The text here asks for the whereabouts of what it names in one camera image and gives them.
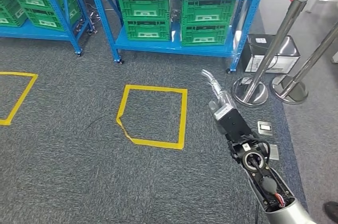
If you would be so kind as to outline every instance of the gray carpet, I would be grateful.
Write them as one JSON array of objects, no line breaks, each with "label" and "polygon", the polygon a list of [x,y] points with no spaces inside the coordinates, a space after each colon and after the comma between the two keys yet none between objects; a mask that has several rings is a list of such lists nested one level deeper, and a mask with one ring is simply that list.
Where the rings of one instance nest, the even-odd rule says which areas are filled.
[{"label": "gray carpet", "polygon": [[[255,22],[254,30],[263,31],[259,15]],[[226,59],[134,51],[122,51],[120,66],[98,30],[83,41],[81,58],[66,42],[0,40],[0,71],[39,74],[12,125],[0,127],[0,223],[254,222],[256,199],[214,127],[207,105],[215,97],[200,76],[210,70],[229,89],[241,73],[226,74]],[[23,88],[20,80],[1,84],[14,97]],[[125,84],[188,89],[183,150],[126,138],[115,122]],[[2,91],[0,103],[5,101]],[[131,91],[122,121],[131,136],[174,142],[180,101]],[[272,122],[276,133],[263,138],[288,148],[271,165],[293,181],[305,204],[297,165],[285,170],[295,158],[290,137],[281,137],[288,130],[275,105],[239,109],[254,129],[258,120]]]}]

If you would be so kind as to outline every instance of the white object on shelf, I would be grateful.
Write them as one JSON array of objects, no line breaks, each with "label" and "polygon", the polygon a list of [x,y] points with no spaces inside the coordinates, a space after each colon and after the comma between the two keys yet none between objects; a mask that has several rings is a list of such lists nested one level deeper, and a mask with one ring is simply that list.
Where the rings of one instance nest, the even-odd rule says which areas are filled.
[{"label": "white object on shelf", "polygon": [[338,63],[338,51],[332,57],[332,63],[333,64]]}]

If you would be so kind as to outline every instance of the black cable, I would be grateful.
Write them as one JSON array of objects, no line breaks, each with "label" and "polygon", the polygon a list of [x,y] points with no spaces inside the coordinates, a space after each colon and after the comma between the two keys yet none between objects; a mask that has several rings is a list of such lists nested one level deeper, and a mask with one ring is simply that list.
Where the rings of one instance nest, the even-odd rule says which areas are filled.
[{"label": "black cable", "polygon": [[255,224],[258,224],[258,211],[259,210],[260,210],[260,205],[257,202],[256,204]]},{"label": "black cable", "polygon": [[[259,138],[255,138],[255,137],[248,137],[248,136],[245,136],[244,138],[249,138],[249,139],[254,139],[256,141],[260,141],[262,143],[265,143],[267,146],[267,157],[266,157],[266,164],[269,164],[269,162],[270,161],[270,153],[271,153],[271,147],[270,144],[269,144],[267,141],[261,141]],[[258,212],[260,210],[260,205],[259,202],[257,202],[256,204],[256,210],[255,210],[255,224],[258,224]]]},{"label": "black cable", "polygon": [[109,114],[104,115],[104,116],[102,116],[102,117],[99,117],[99,118],[97,118],[97,119],[96,119],[96,120],[94,120],[94,121],[90,123],[90,124],[89,124],[88,126],[87,126],[87,128],[85,129],[85,130],[87,130],[88,128],[90,128],[92,124],[94,124],[94,123],[96,122],[96,121],[98,121],[98,120],[100,120],[100,119],[102,119],[102,118],[103,118],[103,117],[106,117],[106,116],[109,116]]}]

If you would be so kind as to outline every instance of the red wire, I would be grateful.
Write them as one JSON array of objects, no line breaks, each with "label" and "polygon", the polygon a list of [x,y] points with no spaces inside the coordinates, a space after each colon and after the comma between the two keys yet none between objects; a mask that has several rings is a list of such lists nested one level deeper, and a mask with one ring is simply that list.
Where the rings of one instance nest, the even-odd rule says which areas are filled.
[{"label": "red wire", "polygon": [[283,202],[283,199],[281,198],[281,195],[279,195],[278,193],[275,194],[275,197],[277,198],[277,200],[278,200],[279,204],[282,207],[284,206],[284,203]]}]

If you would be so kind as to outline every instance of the person's shoe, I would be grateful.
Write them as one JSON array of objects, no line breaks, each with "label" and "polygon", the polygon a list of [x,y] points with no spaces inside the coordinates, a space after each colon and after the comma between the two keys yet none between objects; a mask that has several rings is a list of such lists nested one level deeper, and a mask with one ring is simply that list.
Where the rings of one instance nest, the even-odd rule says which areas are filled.
[{"label": "person's shoe", "polygon": [[329,201],[324,203],[324,207],[328,218],[335,223],[338,223],[338,203]]}]

